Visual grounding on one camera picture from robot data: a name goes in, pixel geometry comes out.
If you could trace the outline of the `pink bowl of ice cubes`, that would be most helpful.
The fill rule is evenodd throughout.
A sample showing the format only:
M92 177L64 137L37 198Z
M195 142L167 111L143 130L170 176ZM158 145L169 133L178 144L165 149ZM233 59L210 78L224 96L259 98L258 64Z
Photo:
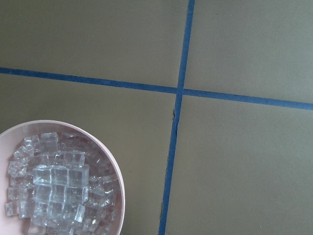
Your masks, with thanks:
M1 234L118 235L124 216L120 168L96 137L53 120L1 134Z

